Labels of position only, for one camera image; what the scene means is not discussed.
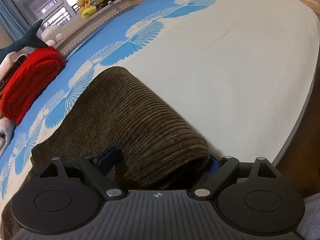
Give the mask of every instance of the winnie the pooh plush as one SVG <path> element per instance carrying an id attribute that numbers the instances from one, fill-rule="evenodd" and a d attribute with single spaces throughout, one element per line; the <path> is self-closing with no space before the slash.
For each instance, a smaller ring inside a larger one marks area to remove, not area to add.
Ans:
<path id="1" fill-rule="evenodd" d="M 77 6 L 80 7 L 80 9 L 79 9 L 80 14 L 82 14 L 84 9 L 87 9 L 91 6 L 90 2 L 91 2 L 90 0 L 78 0 L 77 1 Z"/>
<path id="2" fill-rule="evenodd" d="M 81 7 L 79 13 L 82 19 L 88 19 L 95 14 L 98 11 L 97 6 L 103 1 L 104 0 L 78 0 L 77 5 Z"/>

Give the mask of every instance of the black device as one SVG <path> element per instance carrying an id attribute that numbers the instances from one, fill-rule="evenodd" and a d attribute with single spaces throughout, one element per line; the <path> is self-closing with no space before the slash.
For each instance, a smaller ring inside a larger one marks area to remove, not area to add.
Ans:
<path id="1" fill-rule="evenodd" d="M 226 156 L 192 192 L 124 192 L 106 177 L 120 155 L 112 148 L 72 163 L 52 158 L 13 197 L 12 214 L 22 229 L 12 239 L 302 239 L 295 230 L 303 199 L 263 157 L 240 163 Z"/>

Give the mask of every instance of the blue patterned bed sheet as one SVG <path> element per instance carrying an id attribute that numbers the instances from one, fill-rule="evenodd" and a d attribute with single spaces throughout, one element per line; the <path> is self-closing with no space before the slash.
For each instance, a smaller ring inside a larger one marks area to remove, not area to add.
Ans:
<path id="1" fill-rule="evenodd" d="M 65 69 L 33 103 L 16 128 L 11 143 L 0 158 L 0 198 L 5 199 L 10 175 L 22 174 L 30 160 L 31 150 L 46 139 L 45 131 L 57 129 L 98 74 L 95 73 L 97 64 L 108 68 L 142 50 L 165 28 L 162 18 L 183 17 L 206 9 L 215 2 L 147 0 L 101 26 L 97 35 L 92 35 L 68 58 Z"/>

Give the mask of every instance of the floor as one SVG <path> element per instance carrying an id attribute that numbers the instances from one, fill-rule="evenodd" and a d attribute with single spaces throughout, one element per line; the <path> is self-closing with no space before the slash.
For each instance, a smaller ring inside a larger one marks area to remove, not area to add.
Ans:
<path id="1" fill-rule="evenodd" d="M 277 168 L 303 197 L 320 192 L 320 71 L 298 131 Z"/>

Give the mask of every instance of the gray cloth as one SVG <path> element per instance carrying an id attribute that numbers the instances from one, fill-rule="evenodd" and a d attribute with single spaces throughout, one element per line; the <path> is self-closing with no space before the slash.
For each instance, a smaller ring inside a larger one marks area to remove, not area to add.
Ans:
<path id="1" fill-rule="evenodd" d="M 306 211 L 297 232 L 306 240 L 320 240 L 320 193 L 304 199 Z"/>
<path id="2" fill-rule="evenodd" d="M 16 124 L 4 115 L 0 117 L 0 157 L 9 145 Z"/>

